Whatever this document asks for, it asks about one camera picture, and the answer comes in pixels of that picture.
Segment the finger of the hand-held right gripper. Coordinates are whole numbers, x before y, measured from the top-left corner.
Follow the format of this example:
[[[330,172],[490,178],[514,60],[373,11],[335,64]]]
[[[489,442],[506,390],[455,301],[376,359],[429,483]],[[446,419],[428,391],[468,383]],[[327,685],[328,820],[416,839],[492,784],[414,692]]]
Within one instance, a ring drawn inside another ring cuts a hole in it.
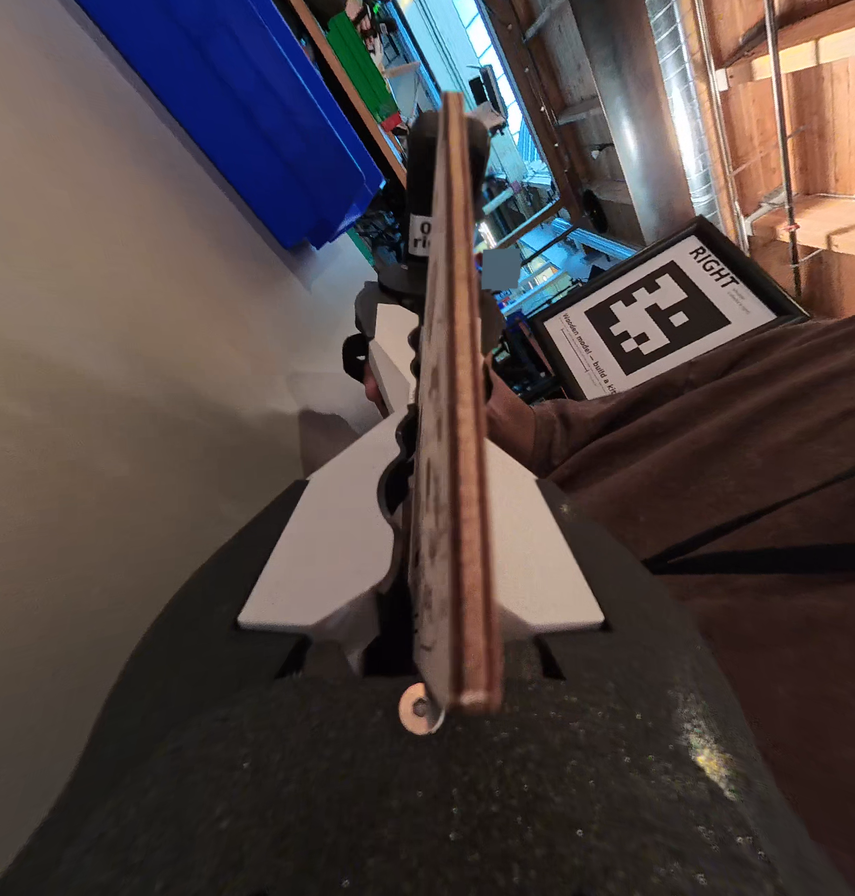
[[[375,306],[375,334],[368,344],[366,396],[386,420],[406,412],[417,397],[412,371],[416,351],[410,343],[418,335],[417,315],[395,302]]]

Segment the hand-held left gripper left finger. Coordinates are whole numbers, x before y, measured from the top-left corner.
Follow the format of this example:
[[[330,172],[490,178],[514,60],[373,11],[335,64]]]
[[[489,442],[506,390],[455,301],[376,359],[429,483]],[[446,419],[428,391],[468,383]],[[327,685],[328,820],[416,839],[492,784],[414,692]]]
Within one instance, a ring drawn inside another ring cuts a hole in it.
[[[238,616],[241,629],[305,635],[340,647],[362,674],[378,636],[378,586],[394,562],[395,535],[379,503],[399,457],[399,409],[309,476]]]

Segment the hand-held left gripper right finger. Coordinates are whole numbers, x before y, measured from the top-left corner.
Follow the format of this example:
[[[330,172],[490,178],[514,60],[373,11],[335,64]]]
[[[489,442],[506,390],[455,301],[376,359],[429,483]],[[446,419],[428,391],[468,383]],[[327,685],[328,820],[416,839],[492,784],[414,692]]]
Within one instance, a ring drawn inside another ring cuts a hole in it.
[[[493,583],[504,643],[597,630],[604,614],[539,480],[485,441]]]

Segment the laser-cut wooden model sheet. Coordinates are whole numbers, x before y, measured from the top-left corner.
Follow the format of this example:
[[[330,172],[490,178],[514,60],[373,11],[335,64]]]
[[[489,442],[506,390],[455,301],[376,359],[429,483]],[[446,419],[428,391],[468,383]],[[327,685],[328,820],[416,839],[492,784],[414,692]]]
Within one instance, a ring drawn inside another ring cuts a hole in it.
[[[441,712],[500,709],[502,655],[494,595],[473,257],[471,136],[487,130],[446,92],[438,115],[430,253],[417,350],[417,440],[409,587],[413,658]]]

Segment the person's right hand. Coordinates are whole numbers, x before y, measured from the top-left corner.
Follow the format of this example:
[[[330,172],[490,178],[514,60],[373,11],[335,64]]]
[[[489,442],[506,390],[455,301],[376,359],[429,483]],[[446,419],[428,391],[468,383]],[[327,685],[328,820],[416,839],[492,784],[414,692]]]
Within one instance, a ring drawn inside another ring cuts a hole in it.
[[[487,437],[514,461],[538,475],[541,471],[533,463],[536,435],[533,409],[494,372],[491,354],[487,354],[483,358],[481,371],[487,417]]]

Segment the wooden shelf board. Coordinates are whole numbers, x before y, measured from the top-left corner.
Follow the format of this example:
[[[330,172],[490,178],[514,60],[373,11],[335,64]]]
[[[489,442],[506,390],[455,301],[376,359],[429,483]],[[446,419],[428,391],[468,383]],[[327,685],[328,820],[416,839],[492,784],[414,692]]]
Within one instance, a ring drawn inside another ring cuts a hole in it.
[[[384,131],[381,124],[368,110],[365,101],[343,68],[307,3],[288,1],[288,4],[306,30],[317,54],[331,71],[332,75],[328,80],[328,86],[330,89],[334,86],[337,87],[334,91],[336,100],[348,115],[350,123],[382,172],[386,184],[396,184],[399,190],[404,192],[407,187],[407,171],[399,151],[398,141]]]

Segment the green plastic bins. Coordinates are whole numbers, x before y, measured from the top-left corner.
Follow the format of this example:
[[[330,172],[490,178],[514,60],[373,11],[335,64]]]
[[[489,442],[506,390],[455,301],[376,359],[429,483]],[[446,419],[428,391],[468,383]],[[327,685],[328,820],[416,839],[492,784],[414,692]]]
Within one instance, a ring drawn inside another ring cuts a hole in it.
[[[329,20],[326,39],[368,111],[385,132],[392,133],[401,123],[396,99],[345,12]]]

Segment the stacked blue plastic bins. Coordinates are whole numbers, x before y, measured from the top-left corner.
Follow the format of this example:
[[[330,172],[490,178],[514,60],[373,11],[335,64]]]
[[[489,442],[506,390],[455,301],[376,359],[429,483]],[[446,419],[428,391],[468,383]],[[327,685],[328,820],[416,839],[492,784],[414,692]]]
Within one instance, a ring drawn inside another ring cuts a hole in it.
[[[77,4],[284,248],[334,241],[383,187],[273,2]]]

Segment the large grey metal pipe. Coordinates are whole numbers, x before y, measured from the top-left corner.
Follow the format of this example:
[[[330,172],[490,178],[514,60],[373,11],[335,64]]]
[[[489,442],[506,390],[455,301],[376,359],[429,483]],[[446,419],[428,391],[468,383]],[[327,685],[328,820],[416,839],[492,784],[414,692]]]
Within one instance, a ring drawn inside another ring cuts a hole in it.
[[[646,244],[663,230],[645,151],[660,137],[657,54],[645,2],[573,1],[570,7],[586,51],[614,149]]]

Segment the framed black white marker sign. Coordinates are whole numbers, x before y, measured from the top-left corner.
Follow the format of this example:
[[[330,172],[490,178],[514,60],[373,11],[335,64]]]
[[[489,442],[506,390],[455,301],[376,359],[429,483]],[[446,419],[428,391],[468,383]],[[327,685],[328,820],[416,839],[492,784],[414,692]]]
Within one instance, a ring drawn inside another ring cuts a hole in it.
[[[746,335],[809,319],[767,272],[698,216],[528,324],[565,395],[598,399]]]

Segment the silver spiral air duct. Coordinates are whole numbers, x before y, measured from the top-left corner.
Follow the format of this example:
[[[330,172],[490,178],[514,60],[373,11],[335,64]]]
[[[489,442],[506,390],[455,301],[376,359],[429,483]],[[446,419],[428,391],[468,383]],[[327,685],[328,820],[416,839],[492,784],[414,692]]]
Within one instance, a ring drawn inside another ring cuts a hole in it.
[[[646,9],[692,207],[720,227],[709,144],[679,3],[646,1]]]

